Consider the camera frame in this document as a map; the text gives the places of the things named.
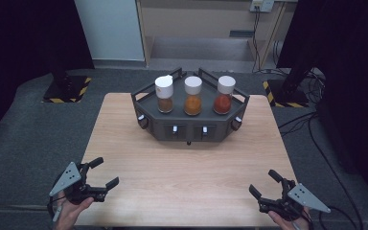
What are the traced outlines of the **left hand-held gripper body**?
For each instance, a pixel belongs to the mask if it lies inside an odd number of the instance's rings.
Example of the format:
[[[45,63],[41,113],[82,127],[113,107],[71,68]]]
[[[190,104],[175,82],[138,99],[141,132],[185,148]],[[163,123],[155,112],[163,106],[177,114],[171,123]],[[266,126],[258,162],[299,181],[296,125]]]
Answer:
[[[106,188],[91,187],[86,183],[87,173],[91,169],[88,163],[71,162],[55,182],[49,197],[64,192],[66,199],[75,205],[88,197],[93,197],[95,202],[104,202]]]

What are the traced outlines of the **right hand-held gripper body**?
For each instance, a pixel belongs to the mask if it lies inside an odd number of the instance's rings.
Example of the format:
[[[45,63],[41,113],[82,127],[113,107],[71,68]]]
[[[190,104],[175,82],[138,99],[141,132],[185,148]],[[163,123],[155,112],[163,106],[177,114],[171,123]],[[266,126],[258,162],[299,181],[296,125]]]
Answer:
[[[305,207],[330,213],[331,209],[309,191],[302,183],[281,179],[282,197],[276,200],[262,197],[258,194],[259,211],[268,213],[273,211],[287,221],[297,220],[303,216]]]

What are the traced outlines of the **red spice jar white lid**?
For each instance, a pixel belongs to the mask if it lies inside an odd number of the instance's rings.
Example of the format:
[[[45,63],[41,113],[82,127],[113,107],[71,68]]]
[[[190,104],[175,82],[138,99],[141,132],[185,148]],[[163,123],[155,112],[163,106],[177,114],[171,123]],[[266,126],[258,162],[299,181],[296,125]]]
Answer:
[[[217,114],[227,114],[231,109],[232,93],[236,80],[231,76],[221,76],[218,79],[218,94],[214,100],[214,111]]]

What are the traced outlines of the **dark grey corner rack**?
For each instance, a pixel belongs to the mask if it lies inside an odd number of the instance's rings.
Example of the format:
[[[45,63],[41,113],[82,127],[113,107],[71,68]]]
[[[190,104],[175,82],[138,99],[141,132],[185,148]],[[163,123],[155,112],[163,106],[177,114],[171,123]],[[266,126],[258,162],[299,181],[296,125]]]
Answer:
[[[219,78],[203,68],[199,68],[194,75],[202,79],[201,111],[195,116],[187,115],[184,111],[184,80],[187,79],[187,73],[181,68],[171,72],[171,112],[162,113],[158,110],[154,82],[131,93],[136,119],[141,129],[146,129],[159,141],[184,141],[190,145],[192,142],[221,142],[241,127],[249,96],[235,87],[229,112],[219,115],[213,110],[214,100],[219,94]]]

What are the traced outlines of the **brown spice jar flip lid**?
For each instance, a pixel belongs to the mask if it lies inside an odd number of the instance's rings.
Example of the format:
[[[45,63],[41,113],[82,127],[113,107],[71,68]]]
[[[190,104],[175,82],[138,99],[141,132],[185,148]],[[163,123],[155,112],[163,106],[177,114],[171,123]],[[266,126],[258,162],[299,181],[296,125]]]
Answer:
[[[158,110],[162,113],[171,112],[173,110],[173,77],[171,75],[158,77],[154,83]]]

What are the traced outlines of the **orange spice jar white lid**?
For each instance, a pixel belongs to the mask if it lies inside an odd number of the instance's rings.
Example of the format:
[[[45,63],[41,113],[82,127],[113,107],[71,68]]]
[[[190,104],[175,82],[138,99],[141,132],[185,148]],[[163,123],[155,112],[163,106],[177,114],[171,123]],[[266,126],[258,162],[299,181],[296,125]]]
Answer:
[[[187,94],[184,111],[188,115],[195,116],[200,113],[202,108],[202,100],[199,96],[202,88],[202,79],[196,76],[189,76],[184,83]]]

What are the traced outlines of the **person's left hand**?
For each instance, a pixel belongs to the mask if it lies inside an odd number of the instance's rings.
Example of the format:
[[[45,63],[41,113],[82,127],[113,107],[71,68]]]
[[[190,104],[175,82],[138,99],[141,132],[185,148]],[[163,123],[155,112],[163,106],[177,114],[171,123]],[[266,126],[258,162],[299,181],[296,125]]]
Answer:
[[[75,205],[64,197],[64,192],[59,192],[57,196],[57,205],[61,207],[61,212],[54,223],[53,230],[73,230],[79,215],[91,206],[94,198],[88,197],[81,204]]]

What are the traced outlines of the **person's right hand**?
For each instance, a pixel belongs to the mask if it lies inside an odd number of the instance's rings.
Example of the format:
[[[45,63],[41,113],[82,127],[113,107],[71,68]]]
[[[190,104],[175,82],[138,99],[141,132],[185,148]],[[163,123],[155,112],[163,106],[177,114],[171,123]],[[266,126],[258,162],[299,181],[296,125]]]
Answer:
[[[302,217],[293,221],[288,221],[282,218],[274,211],[269,211],[268,215],[282,230],[313,230],[310,209],[308,207],[304,208]]]

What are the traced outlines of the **striped black stand base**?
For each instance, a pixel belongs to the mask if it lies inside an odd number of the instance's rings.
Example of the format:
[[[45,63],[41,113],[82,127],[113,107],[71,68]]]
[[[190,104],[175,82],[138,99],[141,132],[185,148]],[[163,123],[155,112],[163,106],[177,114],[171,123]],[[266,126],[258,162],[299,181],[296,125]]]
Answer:
[[[266,80],[264,90],[271,106],[276,107],[308,107],[309,100],[304,91],[297,87],[287,90],[283,80]]]
[[[87,76],[66,76],[64,79],[53,79],[45,92],[42,101],[45,103],[78,103],[91,82]]]

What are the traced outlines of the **white panel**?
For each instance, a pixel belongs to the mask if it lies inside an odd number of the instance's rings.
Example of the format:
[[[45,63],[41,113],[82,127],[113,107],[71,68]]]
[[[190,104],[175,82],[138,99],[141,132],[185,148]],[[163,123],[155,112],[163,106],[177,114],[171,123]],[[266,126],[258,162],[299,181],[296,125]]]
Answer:
[[[91,57],[144,61],[136,0],[75,0]]]

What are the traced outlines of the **black curtain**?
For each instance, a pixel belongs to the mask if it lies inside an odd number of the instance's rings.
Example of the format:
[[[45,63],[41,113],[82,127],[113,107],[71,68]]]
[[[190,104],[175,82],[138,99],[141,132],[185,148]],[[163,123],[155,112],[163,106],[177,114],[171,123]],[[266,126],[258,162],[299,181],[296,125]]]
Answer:
[[[298,0],[278,65],[287,90],[325,76],[319,114],[339,162],[368,185],[368,0]]]
[[[93,67],[75,0],[0,0],[0,121],[22,83]]]

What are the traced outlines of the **wooden cabinet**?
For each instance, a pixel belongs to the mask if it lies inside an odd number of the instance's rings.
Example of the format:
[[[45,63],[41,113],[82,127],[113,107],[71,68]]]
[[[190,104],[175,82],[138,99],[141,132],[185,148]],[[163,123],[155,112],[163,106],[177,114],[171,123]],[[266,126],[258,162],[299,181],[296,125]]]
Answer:
[[[251,1],[136,0],[146,65],[272,68],[298,0],[274,0],[271,12],[251,12]]]

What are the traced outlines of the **white power strip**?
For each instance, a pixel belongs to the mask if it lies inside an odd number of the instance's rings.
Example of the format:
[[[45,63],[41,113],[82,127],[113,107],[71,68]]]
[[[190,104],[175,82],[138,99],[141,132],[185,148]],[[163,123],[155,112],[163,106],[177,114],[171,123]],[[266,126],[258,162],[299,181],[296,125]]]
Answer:
[[[274,0],[252,0],[249,10],[251,12],[271,12]]]

